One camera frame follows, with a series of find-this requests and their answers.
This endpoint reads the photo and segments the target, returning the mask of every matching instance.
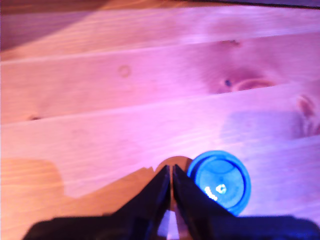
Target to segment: wooden floor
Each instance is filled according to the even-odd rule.
[[[161,166],[186,169],[208,150],[247,167],[241,215],[320,225],[320,10],[1,4],[3,239],[57,216],[112,213]],[[170,210],[159,235],[191,239]]]

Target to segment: blue bottle cap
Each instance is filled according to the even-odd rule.
[[[242,162],[228,152],[202,153],[192,161],[187,175],[209,198],[234,215],[241,213],[249,202],[249,173]]]

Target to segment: wooden surface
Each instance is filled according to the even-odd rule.
[[[208,150],[247,167],[242,215],[320,224],[319,10],[72,3],[3,4],[3,239],[114,212]],[[190,239],[170,210],[159,235]]]

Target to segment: plastic cap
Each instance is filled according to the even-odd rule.
[[[187,175],[196,185],[229,212],[238,215],[248,204],[251,182],[247,169],[234,155],[207,151],[197,156]]]

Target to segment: wooden plank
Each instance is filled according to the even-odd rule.
[[[6,124],[2,157],[54,163],[79,197],[171,156],[319,134],[319,92],[305,82]]]
[[[5,61],[1,121],[313,81],[319,66],[320,32]]]
[[[232,3],[196,2],[196,1],[157,1],[157,0],[3,0],[1,13],[52,13],[75,11],[103,11],[119,9],[154,9],[154,8],[192,8],[231,6]]]
[[[1,60],[319,32],[314,9],[122,9],[2,16]]]
[[[246,146],[245,151],[226,145],[224,150],[240,157],[251,177],[252,194],[241,215],[290,214],[319,224],[319,146],[320,136],[263,147]],[[186,161],[187,158],[172,157],[160,165],[184,165]],[[53,163],[31,158],[2,159],[1,235],[5,240],[21,239],[40,220],[113,212],[137,194],[154,174],[151,168],[141,168],[97,191],[72,198],[64,195],[64,182]],[[169,221],[168,235],[176,236],[178,227],[180,238],[190,237],[176,207],[172,210],[176,211],[177,220]]]

